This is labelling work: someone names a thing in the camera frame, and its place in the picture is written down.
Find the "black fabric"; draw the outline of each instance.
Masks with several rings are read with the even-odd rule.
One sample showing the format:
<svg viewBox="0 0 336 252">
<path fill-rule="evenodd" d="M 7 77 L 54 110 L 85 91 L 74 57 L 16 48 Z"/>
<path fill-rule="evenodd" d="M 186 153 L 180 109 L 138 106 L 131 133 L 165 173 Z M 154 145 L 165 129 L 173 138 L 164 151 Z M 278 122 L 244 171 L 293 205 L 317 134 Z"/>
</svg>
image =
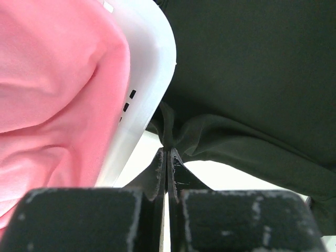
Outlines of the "black fabric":
<svg viewBox="0 0 336 252">
<path fill-rule="evenodd" d="M 169 0 L 177 65 L 149 131 L 312 197 L 336 235 L 335 1 Z"/>
</svg>

